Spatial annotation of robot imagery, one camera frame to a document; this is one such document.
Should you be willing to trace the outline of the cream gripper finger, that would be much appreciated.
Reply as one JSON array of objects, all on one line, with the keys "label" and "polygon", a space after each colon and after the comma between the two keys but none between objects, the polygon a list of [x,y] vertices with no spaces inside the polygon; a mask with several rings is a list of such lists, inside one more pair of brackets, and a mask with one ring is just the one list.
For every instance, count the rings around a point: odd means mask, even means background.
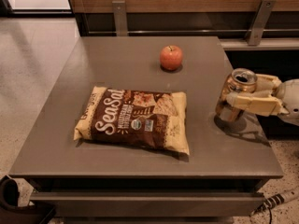
[{"label": "cream gripper finger", "polygon": [[277,76],[257,74],[256,91],[275,91],[280,84]]},{"label": "cream gripper finger", "polygon": [[253,93],[232,91],[226,96],[226,101],[232,107],[260,116],[268,117],[279,114],[278,100],[271,91]]}]

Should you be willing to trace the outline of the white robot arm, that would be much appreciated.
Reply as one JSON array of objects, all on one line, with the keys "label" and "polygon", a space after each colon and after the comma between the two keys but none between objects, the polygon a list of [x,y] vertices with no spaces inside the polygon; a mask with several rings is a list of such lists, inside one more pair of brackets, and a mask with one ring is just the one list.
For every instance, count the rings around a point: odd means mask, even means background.
[{"label": "white robot arm", "polygon": [[226,101],[232,107],[299,126],[299,79],[282,82],[276,76],[257,74],[255,92],[232,91]]}]

